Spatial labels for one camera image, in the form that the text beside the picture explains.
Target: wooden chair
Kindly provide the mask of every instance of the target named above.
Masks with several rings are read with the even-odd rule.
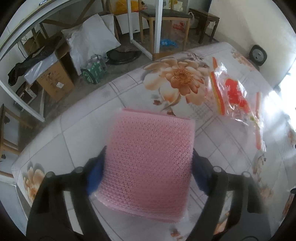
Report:
[[[188,39],[190,19],[192,18],[192,16],[189,14],[183,13],[183,12],[174,11],[173,2],[174,2],[174,0],[172,0],[172,4],[171,4],[170,9],[163,9],[162,20],[169,20],[170,21],[170,28],[172,28],[172,26],[173,26],[173,20],[186,20],[186,32],[185,32],[185,38],[183,40],[183,48],[182,48],[182,50],[184,51],[186,48],[186,43],[187,43],[187,39]],[[138,4],[139,4],[139,23],[140,23],[141,43],[144,42],[143,20],[142,20],[142,17],[143,17],[143,18],[147,19],[149,22],[150,52],[153,54],[154,53],[153,21],[155,21],[156,10],[149,9],[149,8],[141,10],[141,8],[142,8],[141,0],[138,0]]]
[[[9,152],[14,153],[16,155],[20,155],[20,153],[21,153],[18,145],[4,139],[4,124],[9,122],[9,118],[7,116],[5,116],[6,113],[9,114],[14,119],[18,120],[21,125],[23,125],[25,127],[29,127],[30,129],[33,129],[32,126],[30,126],[27,122],[25,122],[24,120],[19,118],[16,114],[14,114],[12,111],[7,109],[4,106],[4,104],[2,104],[2,106],[0,107],[0,157],[2,156],[3,151],[9,151]],[[4,175],[7,177],[13,177],[10,173],[1,172],[1,171],[0,171],[0,175]]]
[[[205,36],[205,31],[206,31],[208,25],[210,24],[210,22],[215,22],[215,26],[213,28],[213,31],[212,31],[212,34],[211,34],[211,37],[209,40],[209,42],[211,42],[214,38],[220,18],[213,15],[213,14],[205,12],[203,10],[195,10],[195,9],[189,8],[189,11],[193,13],[195,18],[199,19],[198,26],[196,28],[196,34],[199,35],[199,33],[201,32],[200,39],[198,41],[198,43],[200,43],[200,44],[202,44],[202,42],[203,42],[203,39]]]

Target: pink folded cloth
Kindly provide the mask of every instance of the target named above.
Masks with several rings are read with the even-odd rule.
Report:
[[[97,199],[131,215],[178,222],[187,204],[194,132],[189,119],[120,110]]]

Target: plastic bag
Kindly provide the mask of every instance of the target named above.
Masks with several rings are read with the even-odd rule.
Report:
[[[108,17],[108,19],[114,26],[113,17]],[[78,75],[81,75],[80,68],[86,64],[92,55],[103,55],[120,46],[113,32],[107,26],[103,19],[98,14],[95,14],[81,26],[62,30],[71,48],[70,56]]]
[[[107,54],[93,55],[81,68],[82,75],[87,83],[98,84],[106,73]]]
[[[263,121],[260,115],[262,94],[247,95],[243,85],[227,74],[223,63],[213,57],[214,71],[210,73],[206,98],[214,102],[220,115],[229,116],[254,128],[256,148],[265,152],[262,139]]]
[[[138,12],[139,11],[139,5],[138,1],[131,0],[131,11],[132,12]],[[116,10],[114,12],[115,15],[121,15],[128,13],[128,7],[126,0],[119,0],[116,2]]]
[[[178,45],[176,42],[170,40],[170,39],[162,39],[160,41],[160,46],[173,46],[173,47],[176,47],[178,48]]]
[[[198,20],[195,19],[194,14],[192,12],[189,12],[188,14],[192,16],[192,19],[190,19],[190,28],[197,28]]]
[[[185,33],[186,21],[173,21],[173,29],[181,30],[183,33]]]
[[[44,60],[41,60],[39,63],[35,64],[31,69],[29,69],[25,75],[24,78],[28,82],[28,84],[33,84],[33,82],[41,75],[43,74],[50,66],[55,64],[58,61],[58,58],[53,52],[49,57],[45,58]]]

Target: floral tablecloth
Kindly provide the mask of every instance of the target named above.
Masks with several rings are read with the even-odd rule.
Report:
[[[219,116],[205,99],[206,76],[212,57],[222,62],[228,74],[239,80],[248,94],[263,94],[263,140],[266,152],[258,151],[248,126]],[[282,102],[262,75],[231,45],[217,43],[191,49],[135,69],[99,88],[47,126],[22,152],[12,166],[17,184],[31,205],[44,173],[71,172],[84,166],[107,143],[109,120],[118,108],[128,107],[195,120],[194,147],[212,165],[228,173],[251,173],[267,208],[273,234],[285,217],[296,184],[294,131]],[[223,221],[230,208],[227,194]],[[81,232],[69,193],[65,200],[73,228]],[[192,177],[188,207],[176,224],[129,216],[106,208],[91,196],[96,214],[113,240],[185,240],[198,220],[207,196]]]

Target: white plastic bag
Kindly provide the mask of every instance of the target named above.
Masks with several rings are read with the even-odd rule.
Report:
[[[43,74],[50,66],[55,64],[58,61],[58,58],[53,52],[50,56],[48,56],[46,59],[41,60],[39,63],[35,64],[30,70],[28,70],[24,78],[28,82],[28,84],[33,84],[34,81]]]
[[[194,14],[192,12],[189,12],[188,14],[192,16],[192,19],[190,19],[190,28],[197,28],[198,19],[195,19]]]
[[[213,68],[207,86],[207,100],[217,107],[220,115],[228,116],[252,128],[256,137],[256,148],[265,152],[261,115],[262,94],[247,94],[240,81],[232,79],[223,63],[218,62],[215,57]]]
[[[105,19],[105,22],[110,21],[113,24],[108,24],[108,27],[113,28],[113,32],[98,14],[87,19],[81,26],[62,30],[70,46],[70,56],[78,75],[81,75],[81,66],[84,66],[92,55],[103,55],[120,46],[114,36],[113,16]]]

